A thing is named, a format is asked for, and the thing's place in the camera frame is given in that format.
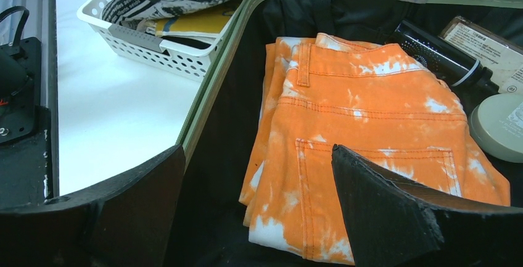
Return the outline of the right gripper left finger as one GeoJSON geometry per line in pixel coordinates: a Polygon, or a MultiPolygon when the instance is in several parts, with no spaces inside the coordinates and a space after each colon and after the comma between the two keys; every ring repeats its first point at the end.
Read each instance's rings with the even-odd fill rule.
{"type": "Polygon", "coordinates": [[[41,205],[1,211],[2,266],[162,266],[186,167],[173,146],[41,205]]]}

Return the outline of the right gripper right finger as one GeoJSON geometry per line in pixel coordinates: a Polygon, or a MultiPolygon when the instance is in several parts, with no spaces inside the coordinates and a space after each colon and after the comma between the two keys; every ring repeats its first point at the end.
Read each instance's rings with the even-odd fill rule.
{"type": "Polygon", "coordinates": [[[332,169],[357,266],[521,266],[522,209],[453,196],[342,146],[332,169]]]}

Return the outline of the yellow black garment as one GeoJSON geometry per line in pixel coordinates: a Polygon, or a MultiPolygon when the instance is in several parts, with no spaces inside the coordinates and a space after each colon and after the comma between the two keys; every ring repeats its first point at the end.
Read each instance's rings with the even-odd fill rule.
{"type": "Polygon", "coordinates": [[[138,31],[157,37],[217,38],[239,7],[239,1],[229,1],[191,14],[157,20],[142,20],[138,31]]]}

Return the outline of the white plastic basket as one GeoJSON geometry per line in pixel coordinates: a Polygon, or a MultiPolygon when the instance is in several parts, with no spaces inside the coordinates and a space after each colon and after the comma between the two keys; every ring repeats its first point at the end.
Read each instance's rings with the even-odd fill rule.
{"type": "Polygon", "coordinates": [[[76,15],[99,33],[116,54],[198,82],[204,79],[217,57],[224,34],[236,15],[233,8],[225,10],[228,21],[217,39],[209,47],[197,49],[102,20],[102,9],[109,1],[87,0],[76,15]]]}

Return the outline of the green hard-shell suitcase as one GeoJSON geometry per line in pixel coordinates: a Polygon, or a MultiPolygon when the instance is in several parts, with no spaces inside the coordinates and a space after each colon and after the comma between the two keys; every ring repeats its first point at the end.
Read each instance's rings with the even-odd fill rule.
{"type": "Polygon", "coordinates": [[[522,0],[243,0],[178,139],[187,168],[164,265],[313,266],[250,243],[242,225],[267,44],[321,30],[382,42],[403,19],[439,33],[456,15],[522,44],[522,0]]]}

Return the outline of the orange white garment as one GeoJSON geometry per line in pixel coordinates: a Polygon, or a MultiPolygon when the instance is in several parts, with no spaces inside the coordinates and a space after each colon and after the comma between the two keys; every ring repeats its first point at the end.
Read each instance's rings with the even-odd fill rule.
{"type": "Polygon", "coordinates": [[[447,194],[510,204],[457,96],[397,44],[279,37],[266,46],[260,112],[239,197],[251,243],[354,264],[335,144],[447,194]]]}

